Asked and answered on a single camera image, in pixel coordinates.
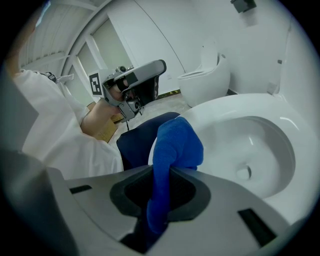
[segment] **toilet drain hole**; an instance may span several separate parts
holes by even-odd
[[[252,171],[250,166],[245,166],[244,168],[241,168],[239,170],[237,170],[236,172],[236,176],[243,181],[248,181],[250,180],[251,176],[252,176]]]

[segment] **wall-mounted device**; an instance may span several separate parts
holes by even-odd
[[[231,0],[231,4],[233,4],[238,13],[245,13],[257,7],[254,0]]]

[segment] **ceiling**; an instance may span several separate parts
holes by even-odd
[[[100,6],[109,0],[51,0],[41,24],[21,49],[22,69],[58,74],[68,49]]]

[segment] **toilet bowl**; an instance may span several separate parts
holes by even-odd
[[[198,171],[247,188],[290,224],[310,212],[319,193],[320,143],[285,101],[266,93],[232,95],[181,117],[204,147]]]
[[[230,69],[226,56],[218,53],[212,39],[201,49],[201,65],[177,78],[181,94],[190,107],[223,97],[230,83]]]

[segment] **black strap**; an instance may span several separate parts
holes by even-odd
[[[54,74],[52,74],[51,72],[45,72],[45,73],[42,73],[42,72],[39,72],[41,75],[44,75],[46,76],[47,78],[49,78],[52,82],[56,82],[57,81],[57,78]]]

